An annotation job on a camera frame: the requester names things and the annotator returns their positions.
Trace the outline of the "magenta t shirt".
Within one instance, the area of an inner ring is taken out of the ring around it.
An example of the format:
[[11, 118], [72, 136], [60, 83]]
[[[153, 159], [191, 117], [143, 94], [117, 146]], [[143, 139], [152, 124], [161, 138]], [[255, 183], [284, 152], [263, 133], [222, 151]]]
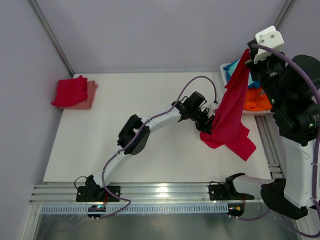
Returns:
[[215, 112], [211, 134], [200, 133], [200, 139], [208, 147], [217, 149], [225, 145], [244, 161], [247, 161], [257, 148], [249, 139], [250, 130], [241, 122], [250, 73], [245, 64], [250, 59], [249, 52], [248, 48], [244, 51], [225, 86], [226, 92]]

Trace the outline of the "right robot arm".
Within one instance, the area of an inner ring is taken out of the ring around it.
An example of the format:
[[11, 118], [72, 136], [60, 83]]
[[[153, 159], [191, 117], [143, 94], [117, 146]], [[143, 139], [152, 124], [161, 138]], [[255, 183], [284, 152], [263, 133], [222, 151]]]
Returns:
[[271, 102], [283, 137], [286, 176], [262, 179], [237, 173], [226, 178], [224, 193], [230, 199], [261, 198], [271, 210], [298, 220], [320, 202], [320, 62], [304, 54], [288, 58], [256, 40], [247, 45], [245, 64]]

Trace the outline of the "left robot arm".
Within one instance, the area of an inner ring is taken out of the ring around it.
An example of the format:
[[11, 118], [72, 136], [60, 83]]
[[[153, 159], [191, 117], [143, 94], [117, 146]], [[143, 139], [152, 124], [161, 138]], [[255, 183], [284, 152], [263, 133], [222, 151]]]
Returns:
[[77, 197], [83, 198], [84, 202], [101, 202], [106, 195], [106, 187], [114, 180], [118, 170], [130, 157], [144, 150], [149, 136], [156, 130], [169, 124], [192, 120], [198, 131], [210, 133], [214, 116], [202, 110], [206, 102], [205, 97], [195, 91], [154, 116], [132, 115], [118, 134], [113, 156], [101, 170], [85, 178], [84, 186], [77, 188]]

